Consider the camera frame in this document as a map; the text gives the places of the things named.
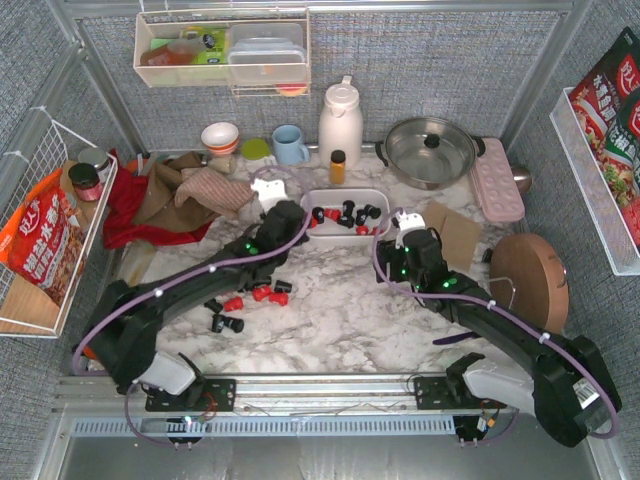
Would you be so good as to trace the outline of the white orange striped bowl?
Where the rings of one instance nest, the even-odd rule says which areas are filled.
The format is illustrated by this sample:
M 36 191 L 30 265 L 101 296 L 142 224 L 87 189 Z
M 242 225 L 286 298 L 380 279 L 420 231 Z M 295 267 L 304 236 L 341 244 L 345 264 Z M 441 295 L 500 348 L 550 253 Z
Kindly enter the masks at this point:
M 239 144 L 239 129 L 229 122 L 216 122 L 201 133 L 201 142 L 215 155 L 233 153 Z

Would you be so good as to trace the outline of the pink striped cloth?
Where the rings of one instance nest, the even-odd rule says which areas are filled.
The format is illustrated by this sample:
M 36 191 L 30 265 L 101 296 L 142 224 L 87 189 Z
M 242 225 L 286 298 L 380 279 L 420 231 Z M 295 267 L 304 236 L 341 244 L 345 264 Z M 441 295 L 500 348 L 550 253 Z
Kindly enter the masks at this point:
M 254 197 L 248 182 L 229 180 L 209 167 L 183 169 L 181 176 L 182 182 L 174 195 L 177 207 L 194 200 L 218 215 L 237 218 L 240 209 Z

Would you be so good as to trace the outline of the green lid white cup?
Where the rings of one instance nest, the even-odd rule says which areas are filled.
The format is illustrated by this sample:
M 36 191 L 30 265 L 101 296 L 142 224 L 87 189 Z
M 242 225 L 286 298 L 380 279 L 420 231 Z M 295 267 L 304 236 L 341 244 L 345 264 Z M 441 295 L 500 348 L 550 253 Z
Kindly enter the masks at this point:
M 268 143 L 262 138 L 246 140 L 241 147 L 241 155 L 247 161 L 258 161 L 271 155 Z

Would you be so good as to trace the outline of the black coffee capsule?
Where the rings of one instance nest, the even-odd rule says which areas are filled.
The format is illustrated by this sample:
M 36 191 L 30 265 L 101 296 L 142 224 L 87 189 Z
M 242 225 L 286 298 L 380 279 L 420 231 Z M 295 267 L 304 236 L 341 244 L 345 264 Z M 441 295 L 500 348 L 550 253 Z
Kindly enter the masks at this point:
M 291 283 L 277 280 L 273 286 L 273 291 L 275 293 L 286 293 L 289 294 L 292 292 L 293 285 Z
M 343 202 L 342 215 L 345 217 L 352 217 L 355 208 L 355 203 L 352 200 L 346 200 Z
M 342 215 L 342 217 L 340 218 L 340 220 L 337 222 L 338 225 L 351 229 L 354 227 L 355 225 L 355 218 L 352 217 L 345 217 Z
M 224 327 L 224 317 L 219 314 L 214 314 L 212 316 L 211 331 L 214 333 L 221 333 Z
M 204 306 L 211 310 L 214 314 L 219 314 L 223 309 L 223 305 L 217 302 L 215 299 L 211 299 L 204 303 Z
M 381 209 L 374 205 L 366 204 L 364 214 L 367 218 L 377 219 L 381 216 Z
M 312 209 L 312 220 L 310 227 L 315 228 L 325 222 L 325 211 L 322 207 L 314 207 Z
M 244 330 L 245 323 L 242 319 L 226 317 L 224 319 L 224 325 L 234 333 L 241 333 Z
M 356 213 L 355 225 L 364 226 L 368 218 L 368 212 L 365 209 L 360 209 Z

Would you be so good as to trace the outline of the orange spice bottle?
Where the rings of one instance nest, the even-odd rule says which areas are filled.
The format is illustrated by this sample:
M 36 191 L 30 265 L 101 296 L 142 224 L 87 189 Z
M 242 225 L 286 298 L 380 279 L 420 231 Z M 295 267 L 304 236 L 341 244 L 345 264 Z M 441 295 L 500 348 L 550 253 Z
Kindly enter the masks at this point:
M 334 185 L 345 181 L 346 154 L 342 150 L 334 150 L 330 154 L 329 181 Z

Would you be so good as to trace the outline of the pink egg tray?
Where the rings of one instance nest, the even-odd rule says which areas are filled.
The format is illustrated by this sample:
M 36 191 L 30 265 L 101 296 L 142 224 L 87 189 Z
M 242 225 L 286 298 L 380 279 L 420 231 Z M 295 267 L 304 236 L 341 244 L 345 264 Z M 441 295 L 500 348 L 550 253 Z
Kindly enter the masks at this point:
M 525 216 L 525 206 L 501 141 L 473 137 L 478 146 L 470 171 L 476 200 L 489 222 L 513 223 Z

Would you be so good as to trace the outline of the brown cloth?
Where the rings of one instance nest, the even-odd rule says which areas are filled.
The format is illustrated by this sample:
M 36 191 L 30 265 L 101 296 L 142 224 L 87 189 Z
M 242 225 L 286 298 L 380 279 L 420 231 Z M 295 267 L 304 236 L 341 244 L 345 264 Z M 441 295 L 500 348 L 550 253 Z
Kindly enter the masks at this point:
M 183 183 L 182 174 L 187 169 L 201 168 L 201 160 L 200 154 L 188 152 L 165 163 L 156 162 L 147 176 L 146 191 L 133 217 L 133 224 L 186 233 L 215 220 L 218 213 L 191 197 L 180 206 L 175 202 L 177 189 Z

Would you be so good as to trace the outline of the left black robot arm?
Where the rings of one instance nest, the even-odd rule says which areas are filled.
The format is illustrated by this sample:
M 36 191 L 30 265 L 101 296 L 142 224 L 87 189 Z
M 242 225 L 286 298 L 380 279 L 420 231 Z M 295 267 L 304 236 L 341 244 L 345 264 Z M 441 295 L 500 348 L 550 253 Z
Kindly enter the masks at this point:
M 306 240 L 310 222 L 311 214 L 298 203 L 281 200 L 252 237 L 227 243 L 193 267 L 135 287 L 112 282 L 89 316 L 74 352 L 74 370 L 82 372 L 79 356 L 89 349 L 120 394 L 138 381 L 174 397 L 191 390 L 198 377 L 195 366 L 184 356 L 158 351 L 158 333 L 195 307 L 258 286 L 286 262 L 291 248 Z

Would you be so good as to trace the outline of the round wooden cutting board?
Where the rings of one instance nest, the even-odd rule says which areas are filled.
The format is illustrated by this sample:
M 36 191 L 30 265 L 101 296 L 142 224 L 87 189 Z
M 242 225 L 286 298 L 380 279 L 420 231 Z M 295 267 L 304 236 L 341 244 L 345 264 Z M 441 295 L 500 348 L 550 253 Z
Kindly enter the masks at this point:
M 489 289 L 497 303 L 529 324 L 560 334 L 567 322 L 566 268 L 554 248 L 536 234 L 502 238 L 489 265 Z

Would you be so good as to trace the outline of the white rectangular storage basket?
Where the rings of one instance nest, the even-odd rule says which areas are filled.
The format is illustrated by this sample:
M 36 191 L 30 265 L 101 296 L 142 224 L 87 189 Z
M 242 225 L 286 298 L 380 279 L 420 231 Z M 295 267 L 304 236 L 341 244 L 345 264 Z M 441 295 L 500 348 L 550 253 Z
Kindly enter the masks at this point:
M 311 190 L 301 204 L 312 212 L 307 235 L 316 247 L 370 246 L 376 233 L 383 237 L 389 229 L 382 228 L 381 220 L 390 212 L 390 204 L 376 189 Z

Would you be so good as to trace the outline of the clear plastic food container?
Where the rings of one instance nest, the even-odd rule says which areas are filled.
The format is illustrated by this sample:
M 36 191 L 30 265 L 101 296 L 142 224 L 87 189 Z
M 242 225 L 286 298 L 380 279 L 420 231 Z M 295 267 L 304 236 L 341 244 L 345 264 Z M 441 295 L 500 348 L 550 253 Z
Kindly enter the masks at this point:
M 238 85 L 306 80 L 307 51 L 297 23 L 236 24 L 229 29 L 226 58 Z

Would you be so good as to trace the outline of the white thermos jug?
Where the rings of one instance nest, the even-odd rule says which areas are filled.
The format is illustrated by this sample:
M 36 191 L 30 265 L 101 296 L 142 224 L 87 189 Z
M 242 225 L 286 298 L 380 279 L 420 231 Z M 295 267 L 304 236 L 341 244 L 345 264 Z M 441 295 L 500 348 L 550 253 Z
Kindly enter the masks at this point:
M 345 75 L 340 83 L 331 85 L 324 95 L 319 119 L 318 152 L 321 164 L 328 167 L 331 154 L 341 150 L 345 156 L 345 170 L 352 170 L 360 161 L 364 120 L 360 95 Z

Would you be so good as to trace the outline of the cream wall storage bin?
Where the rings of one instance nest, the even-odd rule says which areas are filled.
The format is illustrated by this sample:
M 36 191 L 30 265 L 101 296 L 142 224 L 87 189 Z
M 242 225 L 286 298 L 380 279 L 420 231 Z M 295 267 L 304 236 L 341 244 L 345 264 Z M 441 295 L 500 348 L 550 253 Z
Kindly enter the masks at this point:
M 149 87 L 300 95 L 311 84 L 309 20 L 304 7 L 140 12 L 133 68 Z

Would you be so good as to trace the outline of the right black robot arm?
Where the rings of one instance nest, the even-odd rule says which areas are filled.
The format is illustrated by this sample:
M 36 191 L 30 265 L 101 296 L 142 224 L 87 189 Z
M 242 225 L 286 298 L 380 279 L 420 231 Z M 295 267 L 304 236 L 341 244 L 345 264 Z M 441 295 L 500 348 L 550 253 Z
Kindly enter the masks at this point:
M 494 299 L 470 277 L 448 268 L 433 228 L 406 233 L 401 242 L 375 239 L 376 280 L 446 320 L 488 340 L 533 382 L 533 413 L 558 443 L 574 447 L 586 437 L 618 434 L 620 396 L 597 345 L 534 327 Z

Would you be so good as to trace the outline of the blue mug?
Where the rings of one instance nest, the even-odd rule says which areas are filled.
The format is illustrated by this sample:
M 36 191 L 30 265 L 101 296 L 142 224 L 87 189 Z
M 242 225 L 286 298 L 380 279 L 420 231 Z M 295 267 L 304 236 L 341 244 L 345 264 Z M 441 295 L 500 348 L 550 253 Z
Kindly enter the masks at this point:
M 296 166 L 308 163 L 310 152 L 303 133 L 295 125 L 281 125 L 272 133 L 274 156 L 279 165 Z

